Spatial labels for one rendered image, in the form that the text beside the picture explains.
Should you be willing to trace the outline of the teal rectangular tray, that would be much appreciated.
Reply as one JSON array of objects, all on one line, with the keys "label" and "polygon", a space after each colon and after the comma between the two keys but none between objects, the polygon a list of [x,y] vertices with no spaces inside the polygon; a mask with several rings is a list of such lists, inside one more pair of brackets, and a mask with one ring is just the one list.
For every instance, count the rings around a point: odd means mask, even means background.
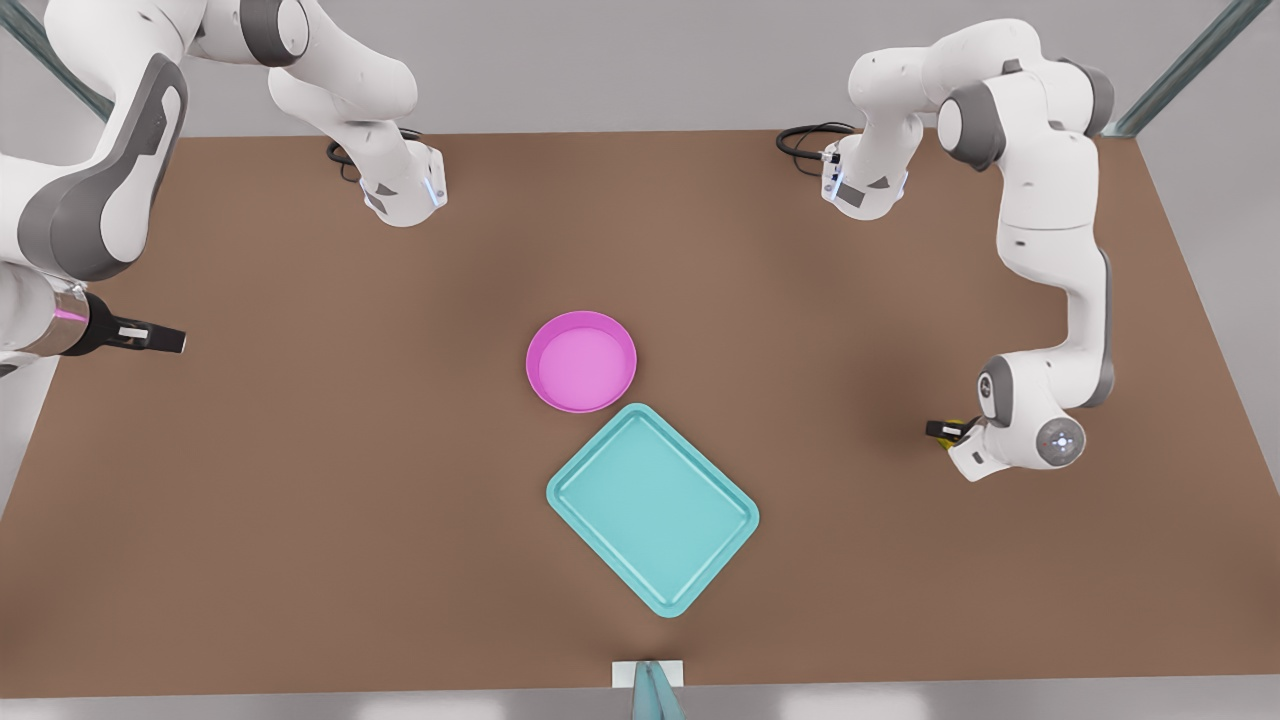
[{"label": "teal rectangular tray", "polygon": [[609,419],[547,501],[660,618],[686,612],[760,524],[756,503],[645,404]]}]

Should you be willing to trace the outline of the silver frame post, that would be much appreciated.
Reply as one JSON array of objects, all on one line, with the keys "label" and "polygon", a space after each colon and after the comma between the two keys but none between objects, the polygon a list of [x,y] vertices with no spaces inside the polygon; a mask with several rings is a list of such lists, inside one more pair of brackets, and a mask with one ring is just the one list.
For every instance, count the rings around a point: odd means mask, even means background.
[{"label": "silver frame post", "polygon": [[1231,0],[1129,109],[1105,127],[1102,136],[1135,138],[1272,3]]},{"label": "silver frame post", "polygon": [[19,0],[0,0],[3,27],[55,79],[81,100],[99,119],[108,120],[114,102],[81,82],[52,50],[49,36],[38,20]]},{"label": "silver frame post", "polygon": [[632,692],[631,720],[687,720],[675,691],[685,685],[681,660],[614,661],[613,688]]}]

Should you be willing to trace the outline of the pink round plate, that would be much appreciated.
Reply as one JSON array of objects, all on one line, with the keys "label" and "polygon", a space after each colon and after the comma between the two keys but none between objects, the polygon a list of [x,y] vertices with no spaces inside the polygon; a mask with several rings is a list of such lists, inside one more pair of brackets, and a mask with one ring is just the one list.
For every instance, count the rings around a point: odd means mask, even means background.
[{"label": "pink round plate", "polygon": [[618,401],[637,370],[627,329],[595,311],[563,313],[531,338],[525,372],[535,395],[564,413],[594,413]]}]

